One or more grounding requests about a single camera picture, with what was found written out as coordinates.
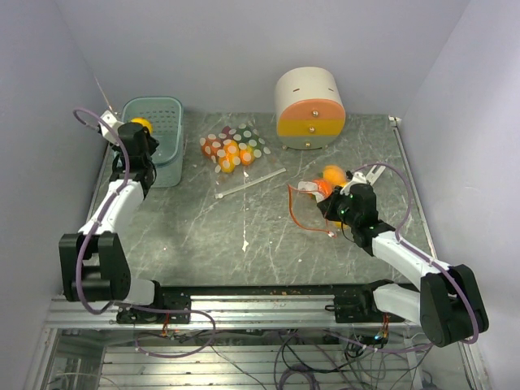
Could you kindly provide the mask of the clear red-zip bag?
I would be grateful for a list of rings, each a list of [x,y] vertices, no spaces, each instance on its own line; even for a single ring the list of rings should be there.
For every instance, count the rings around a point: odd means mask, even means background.
[[[316,189],[313,180],[323,178],[323,170],[316,177],[300,180],[296,185],[288,185],[288,212],[292,221],[302,230],[313,233],[323,233],[331,238],[349,230],[344,224],[337,230],[328,222],[317,207],[313,191]]]

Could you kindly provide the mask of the teal plastic basket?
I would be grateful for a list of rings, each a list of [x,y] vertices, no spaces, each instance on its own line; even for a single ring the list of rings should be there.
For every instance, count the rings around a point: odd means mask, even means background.
[[[158,148],[152,155],[157,178],[155,188],[176,186],[182,176],[184,155],[184,108],[181,102],[168,96],[136,97],[123,107],[122,119],[147,119],[152,127],[152,137]]]

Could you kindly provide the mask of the yellow fake pear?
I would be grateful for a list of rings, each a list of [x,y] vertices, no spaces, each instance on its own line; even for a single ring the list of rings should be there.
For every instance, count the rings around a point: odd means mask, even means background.
[[[132,118],[130,120],[130,122],[135,123],[135,124],[140,124],[142,127],[146,128],[150,134],[152,134],[154,131],[153,124],[146,118],[136,117],[136,118]]]

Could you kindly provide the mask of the round mini drawer cabinet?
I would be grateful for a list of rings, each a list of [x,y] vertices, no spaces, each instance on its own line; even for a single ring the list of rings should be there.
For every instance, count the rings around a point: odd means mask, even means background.
[[[276,133],[283,147],[325,149],[342,132],[346,111],[336,80],[321,67],[297,67],[275,86]]]

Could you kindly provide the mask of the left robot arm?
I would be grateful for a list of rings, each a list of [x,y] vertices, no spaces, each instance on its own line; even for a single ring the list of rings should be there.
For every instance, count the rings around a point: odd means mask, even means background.
[[[166,303],[154,295],[153,283],[131,277],[119,234],[156,180],[152,155],[159,142],[145,119],[122,124],[118,135],[106,196],[77,233],[63,235],[58,243],[63,293],[68,301],[84,304],[136,298],[136,312],[156,323]]]

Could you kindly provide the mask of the peach coloured fake fruit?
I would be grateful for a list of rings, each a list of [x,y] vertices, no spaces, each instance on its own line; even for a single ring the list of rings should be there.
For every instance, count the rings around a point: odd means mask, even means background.
[[[327,165],[323,168],[323,179],[326,180],[333,187],[345,186],[348,182],[345,171],[337,165]]]

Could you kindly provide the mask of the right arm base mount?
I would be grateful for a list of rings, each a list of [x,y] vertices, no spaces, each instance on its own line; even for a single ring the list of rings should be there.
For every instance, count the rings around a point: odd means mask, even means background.
[[[369,284],[334,284],[332,303],[324,309],[334,314],[336,323],[381,323],[385,314],[376,308],[374,292],[388,284],[394,282],[382,279]]]

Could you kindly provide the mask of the polka dot zip bag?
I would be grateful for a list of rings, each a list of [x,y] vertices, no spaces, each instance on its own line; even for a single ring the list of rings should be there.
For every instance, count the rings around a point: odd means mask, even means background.
[[[209,132],[199,139],[199,145],[210,164],[214,197],[218,200],[286,172],[252,123]]]

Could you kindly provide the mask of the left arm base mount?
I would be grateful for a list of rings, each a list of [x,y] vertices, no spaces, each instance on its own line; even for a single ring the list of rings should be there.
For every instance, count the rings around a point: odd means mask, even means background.
[[[124,308],[116,315],[120,325],[187,324],[190,320],[191,298],[184,292],[164,290],[144,309]]]

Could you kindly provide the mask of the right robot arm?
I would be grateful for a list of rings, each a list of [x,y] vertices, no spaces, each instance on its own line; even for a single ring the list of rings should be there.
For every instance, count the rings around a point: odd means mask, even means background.
[[[349,191],[335,187],[317,207],[326,220],[348,226],[359,248],[397,269],[414,286],[409,290],[389,282],[376,285],[358,302],[365,320],[395,314],[420,325],[437,347],[475,342],[488,330],[474,272],[466,265],[441,262],[398,237],[397,230],[379,218],[371,185],[355,184]]]

